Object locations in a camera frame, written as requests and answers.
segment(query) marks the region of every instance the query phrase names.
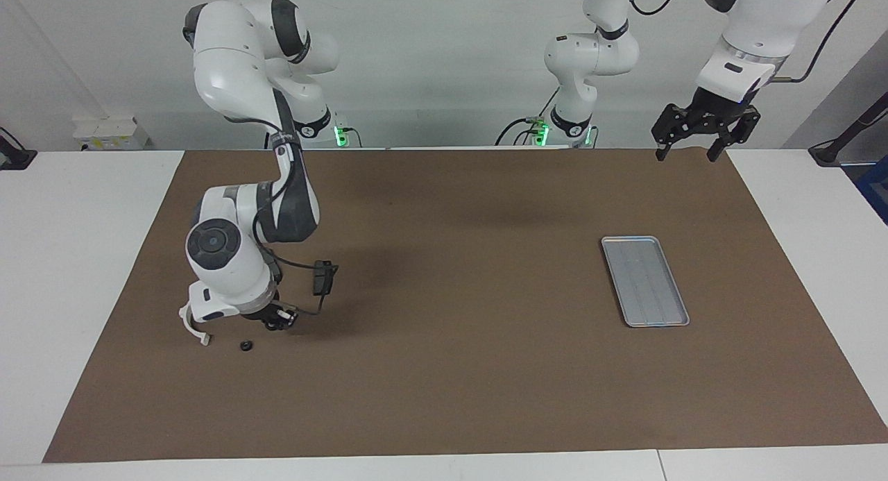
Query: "round joint cap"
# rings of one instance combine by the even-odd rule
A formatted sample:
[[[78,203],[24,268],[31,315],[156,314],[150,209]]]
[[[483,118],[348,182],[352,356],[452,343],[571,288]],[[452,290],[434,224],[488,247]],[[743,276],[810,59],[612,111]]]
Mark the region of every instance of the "round joint cap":
[[[210,271],[225,268],[241,248],[241,231],[227,219],[209,219],[188,235],[188,255]]]

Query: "brown mat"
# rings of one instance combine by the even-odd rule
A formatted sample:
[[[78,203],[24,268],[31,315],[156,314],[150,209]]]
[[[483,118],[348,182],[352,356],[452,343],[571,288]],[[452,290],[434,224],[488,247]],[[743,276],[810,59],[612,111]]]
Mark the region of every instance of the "brown mat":
[[[730,160],[678,150],[307,154],[342,265],[292,332],[177,311],[207,187],[260,152],[185,155],[45,462],[888,442]],[[663,243],[691,325],[622,323],[603,235]],[[309,274],[286,301],[313,306]],[[253,351],[238,348],[252,339]]]

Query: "black stand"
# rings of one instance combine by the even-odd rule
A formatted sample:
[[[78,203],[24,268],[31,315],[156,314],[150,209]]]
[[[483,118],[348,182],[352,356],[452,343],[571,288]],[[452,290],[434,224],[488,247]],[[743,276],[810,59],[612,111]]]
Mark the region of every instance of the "black stand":
[[[0,165],[0,171],[24,171],[37,156],[37,152],[32,149],[16,149],[3,136],[0,136],[0,153],[9,158]]]
[[[857,120],[844,130],[839,137],[836,137],[830,146],[825,146],[825,148],[811,148],[808,149],[808,153],[813,156],[814,161],[821,167],[839,166],[838,162],[835,162],[838,153],[842,151],[842,149],[851,142],[857,134],[860,134],[862,130],[872,126],[873,121],[878,119],[879,115],[881,115],[885,109],[888,109],[888,92],[885,92],[885,94],[883,94],[876,103],[869,107],[863,115],[860,115],[860,118],[857,118]]]

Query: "blue object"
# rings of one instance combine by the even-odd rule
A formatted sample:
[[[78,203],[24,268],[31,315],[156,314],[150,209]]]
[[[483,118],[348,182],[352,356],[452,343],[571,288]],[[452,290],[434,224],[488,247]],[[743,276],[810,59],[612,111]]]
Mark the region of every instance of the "blue object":
[[[873,206],[879,217],[888,224],[888,156],[863,175],[857,182],[857,189],[864,199]]]

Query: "green indicator light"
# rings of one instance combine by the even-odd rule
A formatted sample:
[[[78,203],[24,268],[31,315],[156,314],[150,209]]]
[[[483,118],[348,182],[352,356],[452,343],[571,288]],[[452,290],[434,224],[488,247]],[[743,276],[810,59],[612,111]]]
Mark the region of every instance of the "green indicator light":
[[[348,146],[348,134],[343,133],[342,129],[336,126],[333,126],[333,133],[336,133],[336,145],[339,146],[339,148],[342,148],[342,146]]]
[[[549,140],[549,126],[540,124],[540,130],[536,133],[536,146],[545,146]]]

